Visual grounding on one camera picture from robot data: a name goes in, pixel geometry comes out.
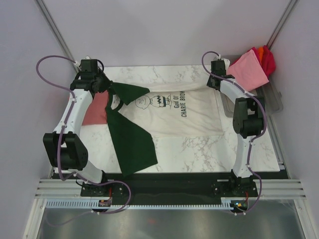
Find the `white and green t-shirt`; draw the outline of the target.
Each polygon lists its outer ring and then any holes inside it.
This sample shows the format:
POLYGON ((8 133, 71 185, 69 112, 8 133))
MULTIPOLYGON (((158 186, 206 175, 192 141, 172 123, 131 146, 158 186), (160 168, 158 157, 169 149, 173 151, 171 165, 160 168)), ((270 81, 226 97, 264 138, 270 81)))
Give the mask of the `white and green t-shirt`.
POLYGON ((215 92, 207 86, 113 83, 107 92, 107 124, 123 176, 158 163, 155 137, 223 134, 215 92))

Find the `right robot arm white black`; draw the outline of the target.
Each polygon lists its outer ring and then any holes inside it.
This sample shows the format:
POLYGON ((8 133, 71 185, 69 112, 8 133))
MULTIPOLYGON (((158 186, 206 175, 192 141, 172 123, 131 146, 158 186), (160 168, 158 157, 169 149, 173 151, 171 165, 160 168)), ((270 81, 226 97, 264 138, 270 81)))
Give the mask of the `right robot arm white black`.
POLYGON ((246 183, 252 180, 251 157, 254 141, 266 131, 266 115, 263 98, 245 91, 231 75, 226 74, 222 59, 211 61, 207 86, 226 95, 234 103, 232 125, 237 134, 235 164, 231 170, 233 180, 228 190, 234 196, 246 191, 246 183))

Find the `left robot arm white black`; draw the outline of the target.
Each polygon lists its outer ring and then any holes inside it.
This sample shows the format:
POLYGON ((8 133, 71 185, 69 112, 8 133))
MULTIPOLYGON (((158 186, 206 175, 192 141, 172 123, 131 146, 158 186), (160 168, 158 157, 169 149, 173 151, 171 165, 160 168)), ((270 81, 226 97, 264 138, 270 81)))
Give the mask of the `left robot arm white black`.
POLYGON ((55 84, 42 75, 39 77, 51 86, 66 90, 69 99, 64 113, 52 133, 45 133, 43 144, 52 167, 57 168, 61 180, 78 177, 92 184, 99 196, 109 192, 109 183, 103 180, 104 172, 90 162, 89 152, 80 139, 80 131, 87 109, 97 93, 103 93, 112 85, 104 73, 99 59, 86 57, 71 63, 78 72, 69 87, 55 84))

